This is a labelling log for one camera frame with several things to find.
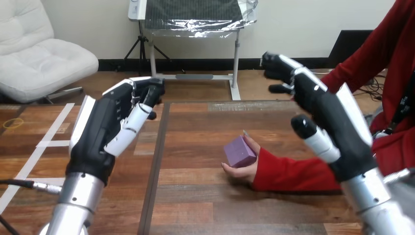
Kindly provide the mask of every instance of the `yellow ring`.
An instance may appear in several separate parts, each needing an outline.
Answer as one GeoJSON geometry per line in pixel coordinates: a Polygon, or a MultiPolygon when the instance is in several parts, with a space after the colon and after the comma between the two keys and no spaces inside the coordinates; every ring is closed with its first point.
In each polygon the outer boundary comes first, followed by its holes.
{"type": "Polygon", "coordinates": [[[13,119],[10,119],[10,120],[5,121],[3,123],[3,127],[6,128],[6,129],[15,129],[15,128],[18,128],[19,126],[21,126],[23,123],[24,123],[23,119],[21,119],[21,118],[13,118],[13,119]],[[18,125],[16,125],[16,126],[12,126],[12,127],[6,126],[6,124],[9,123],[9,122],[11,122],[11,121],[20,121],[20,123],[18,125]]]}

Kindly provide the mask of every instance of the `white cushioned chair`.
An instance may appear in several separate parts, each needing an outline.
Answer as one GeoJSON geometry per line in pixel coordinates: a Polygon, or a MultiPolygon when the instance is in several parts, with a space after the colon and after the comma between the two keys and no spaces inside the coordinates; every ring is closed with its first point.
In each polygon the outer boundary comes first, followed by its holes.
{"type": "Polygon", "coordinates": [[[91,52],[53,37],[40,0],[0,0],[0,94],[21,103],[58,97],[50,94],[98,70],[91,52]]]}

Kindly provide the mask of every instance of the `purple foam block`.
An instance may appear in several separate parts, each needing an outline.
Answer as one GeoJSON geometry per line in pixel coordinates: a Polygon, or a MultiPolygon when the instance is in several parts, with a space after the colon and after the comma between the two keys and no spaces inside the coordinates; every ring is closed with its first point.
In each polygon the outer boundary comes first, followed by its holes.
{"type": "Polygon", "coordinates": [[[234,168],[246,167],[256,162],[256,154],[239,136],[224,147],[229,165],[234,168]]]}

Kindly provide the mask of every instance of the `tripod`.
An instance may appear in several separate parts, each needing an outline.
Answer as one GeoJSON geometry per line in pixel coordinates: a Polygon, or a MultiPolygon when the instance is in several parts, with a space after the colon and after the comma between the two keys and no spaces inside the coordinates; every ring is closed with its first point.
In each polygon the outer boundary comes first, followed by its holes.
{"type": "MultiPolygon", "coordinates": [[[[149,41],[148,41],[148,38],[146,36],[144,36],[143,33],[142,33],[141,21],[138,22],[138,27],[139,27],[140,35],[138,36],[138,39],[137,39],[136,43],[134,43],[133,47],[130,49],[128,54],[124,57],[124,65],[127,64],[128,56],[130,56],[131,52],[134,50],[134,48],[136,48],[137,44],[140,43],[140,60],[139,60],[139,64],[138,64],[138,74],[141,76],[143,61],[147,60],[145,58],[144,43],[149,42],[149,41]]],[[[160,54],[162,56],[164,56],[169,62],[171,62],[171,59],[166,54],[164,54],[158,47],[156,47],[156,45],[154,45],[154,49],[156,49],[158,52],[160,52],[160,54]]]]}

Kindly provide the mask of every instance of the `person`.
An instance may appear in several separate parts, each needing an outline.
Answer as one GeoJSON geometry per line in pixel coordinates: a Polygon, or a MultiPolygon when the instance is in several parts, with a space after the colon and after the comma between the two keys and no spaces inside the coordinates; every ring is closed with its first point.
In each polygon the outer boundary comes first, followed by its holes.
{"type": "MultiPolygon", "coordinates": [[[[372,133],[389,126],[413,73],[415,79],[415,0],[397,0],[365,43],[322,82],[332,93],[345,82],[354,92],[386,67],[383,112],[374,117],[369,127],[372,133]]],[[[222,168],[231,177],[251,183],[253,189],[287,192],[340,189],[328,165],[317,157],[295,161],[274,156],[250,137],[244,139],[257,154],[257,161],[242,168],[222,163],[222,168]]],[[[414,113],[408,114],[393,134],[375,139],[372,151],[384,175],[415,167],[414,113]]]]}

